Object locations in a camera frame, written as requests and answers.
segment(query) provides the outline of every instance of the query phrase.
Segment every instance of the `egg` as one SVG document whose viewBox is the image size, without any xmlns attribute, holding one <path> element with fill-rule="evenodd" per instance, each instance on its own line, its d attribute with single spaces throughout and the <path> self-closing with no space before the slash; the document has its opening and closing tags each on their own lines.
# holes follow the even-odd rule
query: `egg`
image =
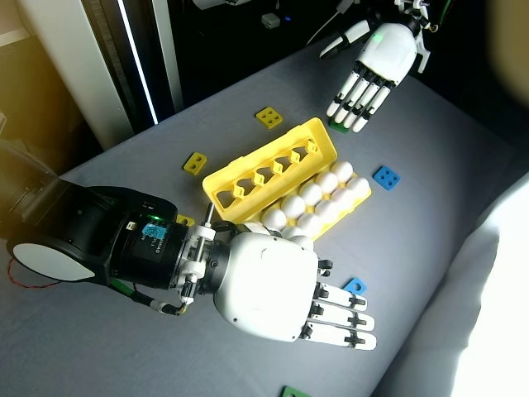
<svg viewBox="0 0 529 397">
<path fill-rule="evenodd" d="M 294 236 L 303 236 L 304 232 L 301 228 L 297 226 L 287 226 L 285 229 L 281 231 L 281 236 L 283 238 L 290 240 Z"/>
<path fill-rule="evenodd" d="M 316 183 L 323 193 L 331 193 L 338 187 L 338 177 L 330 171 L 322 172 L 317 176 Z"/>
<path fill-rule="evenodd" d="M 347 182 L 347 188 L 353 192 L 355 199 L 359 199 L 369 193 L 369 182 L 366 178 L 353 178 Z"/>
<path fill-rule="evenodd" d="M 345 211 L 352 207 L 355 195 L 348 188 L 339 188 L 332 194 L 331 200 L 336 203 L 339 211 Z"/>
<path fill-rule="evenodd" d="M 322 219 L 323 223 L 334 222 L 339 212 L 338 204 L 331 200 L 320 201 L 314 209 L 314 213 Z"/>
<path fill-rule="evenodd" d="M 264 213 L 261 223 L 268 229 L 281 230 L 287 225 L 287 216 L 280 209 L 271 208 Z"/>
<path fill-rule="evenodd" d="M 290 238 L 291 242 L 295 242 L 299 246 L 302 246 L 306 250 L 314 251 L 314 242 L 307 236 L 294 236 Z"/>
<path fill-rule="evenodd" d="M 298 219 L 305 212 L 305 200 L 299 196 L 285 197 L 281 209 L 289 219 Z"/>
<path fill-rule="evenodd" d="M 313 182 L 309 182 L 299 190 L 299 196 L 305 200 L 306 205 L 314 206 L 322 200 L 322 188 Z"/>
<path fill-rule="evenodd" d="M 349 161 L 337 161 L 332 166 L 331 172 L 336 175 L 338 182 L 343 184 L 353 176 L 353 165 Z"/>
<path fill-rule="evenodd" d="M 296 226 L 303 230 L 304 235 L 314 237 L 321 231 L 323 223 L 315 213 L 304 213 Z"/>
</svg>

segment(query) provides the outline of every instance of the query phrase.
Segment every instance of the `gray table surface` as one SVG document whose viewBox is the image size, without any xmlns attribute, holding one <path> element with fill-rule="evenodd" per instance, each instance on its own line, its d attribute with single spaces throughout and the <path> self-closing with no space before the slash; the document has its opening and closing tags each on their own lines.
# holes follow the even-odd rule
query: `gray table surface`
<svg viewBox="0 0 529 397">
<path fill-rule="evenodd" d="M 158 195 L 202 218 L 190 153 L 225 166 L 312 117 L 350 72 L 358 48 L 321 61 L 309 47 L 96 157 L 65 178 Z M 269 131 L 254 113 L 272 106 Z M 512 148 L 415 79 L 407 78 L 358 135 L 329 130 L 339 158 L 369 178 L 381 165 L 402 177 L 316 243 L 335 262 L 328 279 L 360 277 L 376 318 L 373 352 L 272 342 L 225 322 L 202 297 L 182 318 L 160 316 L 109 289 L 62 284 L 23 290 L 0 279 L 0 385 L 6 396 L 263 396 L 291 385 L 312 396 L 371 393 L 427 304 L 502 177 Z M 0 259 L 7 254 L 0 250 Z M 17 267 L 18 277 L 42 281 Z M 174 297 L 174 293 L 158 293 Z"/>
</svg>

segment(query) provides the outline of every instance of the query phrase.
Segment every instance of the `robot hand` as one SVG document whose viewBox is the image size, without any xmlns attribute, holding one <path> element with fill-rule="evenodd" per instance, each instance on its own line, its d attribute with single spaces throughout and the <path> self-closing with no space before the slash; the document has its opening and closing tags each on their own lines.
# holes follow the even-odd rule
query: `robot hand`
<svg viewBox="0 0 529 397">
<path fill-rule="evenodd" d="M 244 332 L 283 342 L 299 338 L 373 350 L 367 300 L 324 284 L 332 262 L 318 260 L 312 241 L 270 235 L 256 224 L 231 241 L 224 280 L 214 295 L 219 313 Z"/>
<path fill-rule="evenodd" d="M 359 132 L 412 68 L 417 52 L 422 56 L 419 73 L 426 67 L 430 52 L 424 47 L 422 27 L 430 24 L 423 16 L 408 16 L 407 23 L 384 23 L 368 39 L 353 70 L 327 109 L 327 116 L 345 128 Z M 362 21 L 334 40 L 320 57 L 326 58 L 349 46 L 370 31 Z"/>
</svg>

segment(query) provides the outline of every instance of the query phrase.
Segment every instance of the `blue puzzle piece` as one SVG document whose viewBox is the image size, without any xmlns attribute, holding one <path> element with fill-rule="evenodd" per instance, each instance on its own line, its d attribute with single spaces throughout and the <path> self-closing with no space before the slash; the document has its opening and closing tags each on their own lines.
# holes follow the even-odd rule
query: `blue puzzle piece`
<svg viewBox="0 0 529 397">
<path fill-rule="evenodd" d="M 362 295 L 367 290 L 367 287 L 361 279 L 357 279 L 355 277 L 344 287 L 344 290 L 349 291 L 355 295 Z"/>
<path fill-rule="evenodd" d="M 384 189 L 391 190 L 400 180 L 400 176 L 384 165 L 380 167 L 380 170 L 374 173 L 373 179 Z"/>
</svg>

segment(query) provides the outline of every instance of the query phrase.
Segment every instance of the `robotic arm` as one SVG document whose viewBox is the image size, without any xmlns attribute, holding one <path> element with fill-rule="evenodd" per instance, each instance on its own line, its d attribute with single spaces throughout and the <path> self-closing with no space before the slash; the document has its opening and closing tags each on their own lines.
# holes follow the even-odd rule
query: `robotic arm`
<svg viewBox="0 0 529 397">
<path fill-rule="evenodd" d="M 422 56 L 419 73 L 424 71 L 430 56 L 422 39 L 422 29 L 430 27 L 426 6 L 418 0 L 395 0 L 395 4 L 401 12 L 398 22 L 358 22 L 320 54 L 321 58 L 335 55 L 374 30 L 326 113 L 353 132 L 365 126 L 391 90 L 406 77 L 417 53 Z"/>
<path fill-rule="evenodd" d="M 332 263 L 312 242 L 260 224 L 212 225 L 213 205 L 193 230 L 162 198 L 59 179 L 0 141 L 0 237 L 25 267 L 50 278 L 104 285 L 163 314 L 182 315 L 197 295 L 240 330 L 371 350 L 366 299 L 318 281 Z M 153 299 L 120 280 L 174 289 L 181 304 Z"/>
</svg>

